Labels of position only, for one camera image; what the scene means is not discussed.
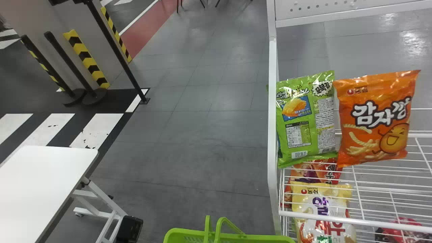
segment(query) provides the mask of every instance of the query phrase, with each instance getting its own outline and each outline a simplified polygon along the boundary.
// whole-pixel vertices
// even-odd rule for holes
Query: white table
[[[107,219],[96,242],[114,242],[127,214],[84,176],[97,156],[95,149],[69,147],[24,146],[18,150],[0,168],[0,242],[38,242],[69,197],[87,208],[75,208],[78,216]],[[76,190],[81,182],[90,191]],[[100,212],[85,198],[103,200],[113,211]],[[106,239],[114,220],[119,222]]]

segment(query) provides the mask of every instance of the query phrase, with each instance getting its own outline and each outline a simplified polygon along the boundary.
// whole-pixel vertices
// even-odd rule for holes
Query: green shopping basket
[[[221,233],[222,224],[226,223],[236,233]],[[206,216],[204,231],[174,228],[170,229],[163,243],[295,243],[291,238],[281,235],[248,235],[243,233],[226,217],[221,217],[213,232],[210,216]]]

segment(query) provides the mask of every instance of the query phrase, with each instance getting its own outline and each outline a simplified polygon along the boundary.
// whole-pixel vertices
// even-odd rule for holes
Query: orange snack bag
[[[334,81],[342,129],[339,168],[407,155],[411,101],[419,72]]]

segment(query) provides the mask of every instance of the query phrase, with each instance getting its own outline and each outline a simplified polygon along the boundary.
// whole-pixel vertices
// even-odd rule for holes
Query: white floor stripe
[[[19,41],[19,39],[13,39],[13,40],[7,40],[7,41],[2,41],[0,42],[0,49],[4,49],[10,45],[12,45],[13,43],[15,43],[16,41]]]
[[[137,20],[139,20],[141,18],[141,16],[143,16],[151,7],[153,7],[154,4],[156,4],[157,1],[160,0],[154,0],[152,2],[152,4],[150,4],[142,13],[140,13],[140,15],[138,15],[138,17],[136,17],[134,20],[132,20],[132,22],[130,22],[122,31],[120,31],[120,35],[122,35],[125,31],[127,31],[128,28],[130,28]]]
[[[8,160],[18,149],[24,145],[47,145],[58,132],[73,117],[73,113],[53,113],[49,115],[32,134],[30,134],[6,159]]]
[[[107,5],[108,3],[110,3],[112,0],[102,0],[101,1],[101,5],[102,6],[105,6],[105,5]]]
[[[17,35],[16,31],[14,29],[8,29],[5,31],[0,32],[0,37],[2,36],[8,36],[8,35]]]
[[[141,89],[141,91],[143,92],[144,95],[146,95],[149,89]],[[140,103],[140,101],[141,98],[139,95],[137,95],[135,99],[132,101],[132,103],[130,104],[130,106],[127,108],[126,112],[133,112],[135,108],[138,106],[138,104]]]
[[[123,114],[95,114],[70,146],[99,149],[122,116]]]
[[[0,119],[0,144],[33,114],[6,114]]]
[[[120,5],[120,4],[124,4],[124,3],[130,3],[130,2],[132,2],[133,0],[120,0],[120,1],[118,1],[116,4],[114,4],[114,5]]]

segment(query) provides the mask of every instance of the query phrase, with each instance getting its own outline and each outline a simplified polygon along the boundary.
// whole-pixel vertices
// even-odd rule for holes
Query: stanchion base
[[[96,97],[91,96],[89,93],[86,94],[86,96],[84,96],[83,98],[83,104],[86,106],[91,106],[91,105],[95,105],[97,103],[99,103],[105,96],[105,94],[107,93],[106,89],[103,88],[99,88],[94,90],[96,93]]]
[[[147,104],[149,103],[149,101],[150,101],[150,98],[146,98],[145,100],[141,100],[141,101],[140,101],[140,104],[141,104],[141,105],[142,105],[142,104],[147,105]]]
[[[64,106],[73,106],[80,103],[84,95],[87,93],[85,89],[76,89],[72,90],[72,92],[75,94],[74,97],[70,97],[66,92],[57,92],[61,103]]]

